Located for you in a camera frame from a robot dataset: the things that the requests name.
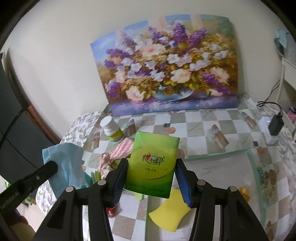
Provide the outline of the green tissue pack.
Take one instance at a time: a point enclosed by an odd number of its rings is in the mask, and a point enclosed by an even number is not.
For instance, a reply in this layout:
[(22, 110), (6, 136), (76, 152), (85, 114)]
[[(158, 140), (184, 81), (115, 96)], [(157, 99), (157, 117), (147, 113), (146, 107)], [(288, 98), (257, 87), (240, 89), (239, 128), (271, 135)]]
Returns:
[(138, 131), (128, 158), (125, 189), (168, 199), (180, 139)]

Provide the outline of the white desk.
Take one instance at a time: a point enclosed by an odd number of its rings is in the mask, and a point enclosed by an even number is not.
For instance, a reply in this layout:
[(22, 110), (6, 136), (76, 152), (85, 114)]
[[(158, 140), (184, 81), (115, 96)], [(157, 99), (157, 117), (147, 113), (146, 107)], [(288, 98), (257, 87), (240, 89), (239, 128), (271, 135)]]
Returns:
[(285, 113), (291, 107), (295, 107), (296, 74), (295, 65), (282, 58), (282, 70), (280, 85), (278, 88), (276, 102), (281, 106)]

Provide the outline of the grey floral tablecloth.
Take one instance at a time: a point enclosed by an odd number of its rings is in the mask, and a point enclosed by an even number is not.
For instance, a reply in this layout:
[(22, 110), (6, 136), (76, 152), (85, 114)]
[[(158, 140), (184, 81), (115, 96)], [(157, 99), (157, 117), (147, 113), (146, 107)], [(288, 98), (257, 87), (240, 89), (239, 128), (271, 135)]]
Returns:
[[(60, 144), (73, 143), (83, 148), (100, 116), (101, 113), (98, 111), (78, 116), (65, 136), (62, 138)], [(44, 214), (48, 214), (49, 210), (52, 208), (61, 193), (62, 192), (56, 193), (53, 191), (49, 180), (38, 188), (36, 203)]]

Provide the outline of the white pill bottle green label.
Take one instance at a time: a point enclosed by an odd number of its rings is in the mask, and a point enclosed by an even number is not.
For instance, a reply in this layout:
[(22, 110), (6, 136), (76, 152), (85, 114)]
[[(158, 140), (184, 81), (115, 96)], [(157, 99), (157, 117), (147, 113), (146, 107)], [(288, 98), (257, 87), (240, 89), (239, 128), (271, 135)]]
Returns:
[(119, 143), (124, 139), (123, 131), (112, 116), (104, 117), (100, 122), (100, 126), (112, 142)]

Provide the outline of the floral canvas painting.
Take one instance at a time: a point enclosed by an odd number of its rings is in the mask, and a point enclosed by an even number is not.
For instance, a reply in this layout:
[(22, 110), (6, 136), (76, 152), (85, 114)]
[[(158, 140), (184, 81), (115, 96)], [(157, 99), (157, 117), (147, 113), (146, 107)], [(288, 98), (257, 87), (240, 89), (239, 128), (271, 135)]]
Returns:
[(227, 17), (140, 21), (91, 50), (114, 116), (238, 106), (236, 37)]

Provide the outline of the orange yellow round sponge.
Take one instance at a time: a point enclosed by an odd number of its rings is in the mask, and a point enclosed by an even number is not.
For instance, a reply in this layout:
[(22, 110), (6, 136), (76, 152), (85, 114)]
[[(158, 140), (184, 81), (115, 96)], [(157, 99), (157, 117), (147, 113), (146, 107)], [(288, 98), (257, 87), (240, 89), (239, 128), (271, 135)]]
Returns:
[(248, 203), (250, 201), (250, 191), (247, 187), (240, 187), (238, 188), (241, 195), (244, 197), (246, 202)]

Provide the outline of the pink white zigzag cloth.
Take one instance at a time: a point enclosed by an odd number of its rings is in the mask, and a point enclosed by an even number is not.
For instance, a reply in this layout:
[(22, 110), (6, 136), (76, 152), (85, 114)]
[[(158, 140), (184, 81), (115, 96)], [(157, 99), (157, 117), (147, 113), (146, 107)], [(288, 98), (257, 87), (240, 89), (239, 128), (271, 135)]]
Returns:
[(100, 179), (105, 179), (109, 172), (117, 168), (116, 161), (128, 158), (132, 153), (134, 140), (125, 138), (111, 153), (105, 152), (101, 155), (98, 165)]

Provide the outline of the black power adapter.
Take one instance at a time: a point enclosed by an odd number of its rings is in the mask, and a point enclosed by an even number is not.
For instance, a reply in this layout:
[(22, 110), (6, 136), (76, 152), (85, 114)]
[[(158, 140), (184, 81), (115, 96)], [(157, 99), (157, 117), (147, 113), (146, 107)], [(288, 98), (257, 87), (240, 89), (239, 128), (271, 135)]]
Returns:
[(282, 115), (274, 115), (268, 126), (269, 133), (272, 136), (277, 136), (280, 133), (283, 126), (284, 121), (282, 119)]

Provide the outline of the teal rimmed white tray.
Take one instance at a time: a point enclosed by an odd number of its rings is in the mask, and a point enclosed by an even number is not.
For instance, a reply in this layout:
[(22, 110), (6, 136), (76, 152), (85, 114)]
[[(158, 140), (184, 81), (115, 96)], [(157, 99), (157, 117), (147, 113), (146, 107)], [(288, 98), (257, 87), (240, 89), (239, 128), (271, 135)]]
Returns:
[[(183, 160), (197, 178), (199, 203), (168, 232), (147, 218), (145, 240), (268, 240), (264, 205), (249, 150)], [(238, 188), (247, 187), (247, 203)]]

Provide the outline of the white power strip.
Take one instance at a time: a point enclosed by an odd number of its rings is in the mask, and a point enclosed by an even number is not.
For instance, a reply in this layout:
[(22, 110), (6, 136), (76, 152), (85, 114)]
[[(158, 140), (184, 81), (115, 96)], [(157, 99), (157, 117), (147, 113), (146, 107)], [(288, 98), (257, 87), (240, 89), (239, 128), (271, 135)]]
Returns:
[(275, 145), (276, 141), (278, 140), (277, 136), (272, 136), (269, 132), (268, 126), (270, 124), (271, 120), (268, 116), (263, 116), (259, 122), (258, 122), (258, 126), (261, 130), (261, 132), (263, 133), (265, 142), (269, 145)]

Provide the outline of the light blue face mask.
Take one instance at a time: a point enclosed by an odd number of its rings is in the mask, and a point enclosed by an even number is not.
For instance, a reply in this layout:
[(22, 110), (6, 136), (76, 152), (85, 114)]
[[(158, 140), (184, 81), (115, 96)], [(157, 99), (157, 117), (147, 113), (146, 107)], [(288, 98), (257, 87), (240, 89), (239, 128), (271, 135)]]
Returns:
[(68, 186), (80, 188), (86, 185), (82, 169), (83, 148), (73, 143), (61, 143), (42, 150), (43, 162), (54, 161), (57, 173), (49, 179), (54, 192), (62, 192)]

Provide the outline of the checkered patterned tablecloth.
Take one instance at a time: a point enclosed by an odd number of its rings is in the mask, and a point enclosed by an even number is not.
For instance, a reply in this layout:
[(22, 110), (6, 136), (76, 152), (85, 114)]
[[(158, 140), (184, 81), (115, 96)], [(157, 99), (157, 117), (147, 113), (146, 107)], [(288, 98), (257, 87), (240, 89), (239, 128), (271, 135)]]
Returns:
[[(250, 128), (242, 113), (246, 113), (257, 124), (262, 117), (272, 118), (278, 108), (267, 104), (258, 108), (247, 93), (239, 97), (238, 108), (180, 110), (164, 113), (144, 113), (116, 116), (114, 120), (130, 134), (134, 121), (136, 131), (158, 133), (179, 137), (180, 154), (185, 159), (211, 156), (250, 149), (259, 177), (259, 188), (263, 198), (263, 225), (270, 240), (284, 240), (295, 224), (295, 141), (288, 127), (284, 126), (275, 144), (268, 144), (263, 132), (256, 126)], [(100, 129), (99, 122), (111, 115), (109, 106), (103, 113), (95, 111), (78, 117), (79, 143), (84, 148), (82, 164), (90, 173), (97, 169), (101, 154), (112, 152), (117, 144), (112, 143)], [(217, 125), (229, 142), (222, 147), (218, 137), (210, 137), (208, 130)], [(263, 181), (263, 173), (272, 171), (271, 179)], [(144, 222), (146, 221), (147, 197), (136, 200), (131, 192), (121, 196), (122, 211), (110, 218), (114, 240), (145, 240)]]

